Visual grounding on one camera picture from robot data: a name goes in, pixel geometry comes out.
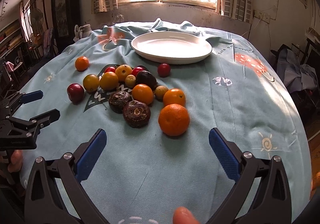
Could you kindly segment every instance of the metal screw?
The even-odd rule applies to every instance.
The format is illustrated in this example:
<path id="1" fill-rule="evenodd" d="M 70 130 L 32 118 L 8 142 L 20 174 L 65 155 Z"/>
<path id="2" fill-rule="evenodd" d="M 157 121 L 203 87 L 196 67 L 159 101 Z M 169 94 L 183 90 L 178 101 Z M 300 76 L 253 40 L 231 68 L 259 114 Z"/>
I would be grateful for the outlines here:
<path id="1" fill-rule="evenodd" d="M 276 155 L 275 157 L 273 157 L 273 160 L 275 160 L 276 162 L 280 162 L 281 161 L 281 157 Z"/>
<path id="2" fill-rule="evenodd" d="M 36 158 L 36 163 L 40 163 L 40 162 L 42 162 L 42 160 L 43 160 L 42 157 L 37 157 Z"/>
<path id="3" fill-rule="evenodd" d="M 244 156 L 245 158 L 247 158 L 247 159 L 250 159 L 250 158 L 252 158 L 252 153 L 246 151 L 246 152 L 243 153 L 243 156 Z"/>
<path id="4" fill-rule="evenodd" d="M 72 154 L 68 152 L 68 153 L 65 153 L 63 155 L 63 157 L 64 157 L 64 159 L 68 160 L 68 159 L 70 159 L 72 157 Z"/>

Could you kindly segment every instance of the white pitcher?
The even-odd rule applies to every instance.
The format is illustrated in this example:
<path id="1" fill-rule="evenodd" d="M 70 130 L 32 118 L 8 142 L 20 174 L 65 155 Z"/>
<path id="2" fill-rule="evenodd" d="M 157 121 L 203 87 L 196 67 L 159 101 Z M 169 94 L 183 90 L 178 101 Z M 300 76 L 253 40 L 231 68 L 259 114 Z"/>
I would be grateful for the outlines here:
<path id="1" fill-rule="evenodd" d="M 83 39 L 88 37 L 90 32 L 92 31 L 90 24 L 83 25 L 79 27 L 78 25 L 75 26 L 75 37 L 74 42 L 77 42 L 79 39 Z"/>

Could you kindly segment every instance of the oval plate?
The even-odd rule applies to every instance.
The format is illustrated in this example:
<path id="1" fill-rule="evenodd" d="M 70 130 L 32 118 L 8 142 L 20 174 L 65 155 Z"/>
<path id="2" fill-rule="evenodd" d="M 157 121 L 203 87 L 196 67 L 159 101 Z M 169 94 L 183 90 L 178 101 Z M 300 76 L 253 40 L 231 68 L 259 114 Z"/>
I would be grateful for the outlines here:
<path id="1" fill-rule="evenodd" d="M 141 57 L 167 64 L 196 63 L 212 52 L 205 39 L 176 31 L 142 34 L 132 40 L 131 46 Z"/>

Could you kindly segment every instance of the painting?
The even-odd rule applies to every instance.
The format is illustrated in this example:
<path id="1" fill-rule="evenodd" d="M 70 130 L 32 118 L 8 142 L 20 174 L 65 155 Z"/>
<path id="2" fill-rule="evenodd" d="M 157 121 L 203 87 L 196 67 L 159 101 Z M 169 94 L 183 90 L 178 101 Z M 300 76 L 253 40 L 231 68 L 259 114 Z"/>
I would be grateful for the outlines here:
<path id="1" fill-rule="evenodd" d="M 80 0 L 51 0 L 54 39 L 59 53 L 74 43 L 74 28 L 81 25 Z"/>
<path id="2" fill-rule="evenodd" d="M 66 0 L 55 0 L 57 29 L 59 37 L 68 36 Z"/>

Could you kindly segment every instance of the tablecloth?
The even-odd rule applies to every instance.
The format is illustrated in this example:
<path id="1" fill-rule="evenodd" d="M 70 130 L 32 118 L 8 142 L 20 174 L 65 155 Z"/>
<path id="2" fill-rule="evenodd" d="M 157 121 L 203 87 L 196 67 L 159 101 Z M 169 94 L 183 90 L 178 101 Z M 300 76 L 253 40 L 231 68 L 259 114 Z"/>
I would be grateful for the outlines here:
<path id="1" fill-rule="evenodd" d="M 131 40 L 152 29 L 181 31 L 205 38 L 212 54 L 189 65 L 172 65 L 171 75 L 160 78 L 159 64 L 132 49 Z M 189 208 L 201 223 L 218 209 L 234 182 L 229 180 L 208 142 L 217 127 L 242 151 L 257 158 L 279 155 L 289 179 L 292 218 L 308 203 L 311 163 L 306 134 L 295 105 L 279 77 L 255 47 L 241 36 L 185 21 L 172 24 L 127 22 L 92 31 L 44 65 L 21 89 L 42 90 L 41 100 L 25 104 L 15 113 L 26 119 L 58 109 L 60 119 L 41 130 L 35 150 L 24 152 L 21 182 L 26 187 L 36 157 L 60 158 L 87 142 L 98 128 L 108 142 L 88 180 L 82 185 L 111 223 L 171 223 L 174 209 Z M 74 63 L 86 56 L 89 68 L 78 72 Z M 71 83 L 82 84 L 87 74 L 101 76 L 108 64 L 145 66 L 160 85 L 184 91 L 190 115 L 187 132 L 170 139 L 158 125 L 163 107 L 154 101 L 149 124 L 129 127 L 108 105 L 109 92 L 98 89 L 74 105 L 67 95 Z M 125 85 L 118 89 L 131 91 Z M 70 213 L 76 215 L 61 182 L 60 192 Z M 258 180 L 239 215 L 249 208 Z"/>

